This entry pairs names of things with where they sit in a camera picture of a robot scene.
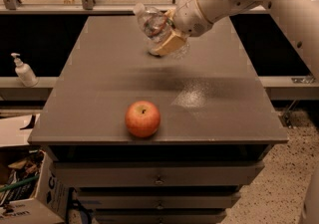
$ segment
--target apple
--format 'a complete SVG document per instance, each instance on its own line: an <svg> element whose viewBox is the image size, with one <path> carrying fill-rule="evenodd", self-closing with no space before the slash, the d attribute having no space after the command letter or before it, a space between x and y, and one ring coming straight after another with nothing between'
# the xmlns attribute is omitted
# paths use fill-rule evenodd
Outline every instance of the apple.
<svg viewBox="0 0 319 224"><path fill-rule="evenodd" d="M128 131L136 137L148 137L160 126L160 111L149 101L132 103L126 112Z"/></svg>

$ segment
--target hand sanitizer bottle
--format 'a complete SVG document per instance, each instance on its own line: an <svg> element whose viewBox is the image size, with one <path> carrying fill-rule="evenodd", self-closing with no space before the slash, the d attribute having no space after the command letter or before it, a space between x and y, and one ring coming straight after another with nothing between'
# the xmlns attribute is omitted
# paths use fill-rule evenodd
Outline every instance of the hand sanitizer bottle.
<svg viewBox="0 0 319 224"><path fill-rule="evenodd" d="M21 82L25 87L35 86L39 79L35 76L32 69L28 64L23 63L18 57L20 54L12 53L11 56L14 58L14 63L16 64L16 73L20 78Z"/></svg>

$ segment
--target drawer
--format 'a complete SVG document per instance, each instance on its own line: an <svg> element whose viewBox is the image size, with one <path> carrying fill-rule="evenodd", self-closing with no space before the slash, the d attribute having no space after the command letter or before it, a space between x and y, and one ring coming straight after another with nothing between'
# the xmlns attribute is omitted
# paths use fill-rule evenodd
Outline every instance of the drawer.
<svg viewBox="0 0 319 224"><path fill-rule="evenodd" d="M100 224L213 224L220 223L226 213L222 210L96 211Z"/></svg>
<svg viewBox="0 0 319 224"><path fill-rule="evenodd" d="M257 163L64 163L57 177L70 187L248 185L263 169Z"/></svg>
<svg viewBox="0 0 319 224"><path fill-rule="evenodd" d="M77 197L87 209L223 209L231 208L239 200L240 193L201 187L111 188L109 191L79 191Z"/></svg>

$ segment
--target desk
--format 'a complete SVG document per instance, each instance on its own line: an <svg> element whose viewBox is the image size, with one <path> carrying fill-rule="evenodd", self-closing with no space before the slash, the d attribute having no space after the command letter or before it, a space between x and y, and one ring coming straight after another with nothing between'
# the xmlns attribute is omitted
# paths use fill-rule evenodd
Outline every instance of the desk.
<svg viewBox="0 0 319 224"><path fill-rule="evenodd" d="M30 135L102 224L219 223L287 141L229 18L189 43L156 58L134 16L90 17ZM147 139L125 127L139 100L161 113Z"/></svg>

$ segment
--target gray tabletop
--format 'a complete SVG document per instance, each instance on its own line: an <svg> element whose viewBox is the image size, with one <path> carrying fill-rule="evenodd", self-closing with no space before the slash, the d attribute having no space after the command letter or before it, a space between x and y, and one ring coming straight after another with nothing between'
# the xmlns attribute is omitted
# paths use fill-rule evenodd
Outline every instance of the gray tabletop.
<svg viewBox="0 0 319 224"><path fill-rule="evenodd" d="M280 143L287 140L229 18L189 39L182 60L148 54L134 16L90 17L29 138L32 144ZM159 107L131 136L128 106Z"/></svg>

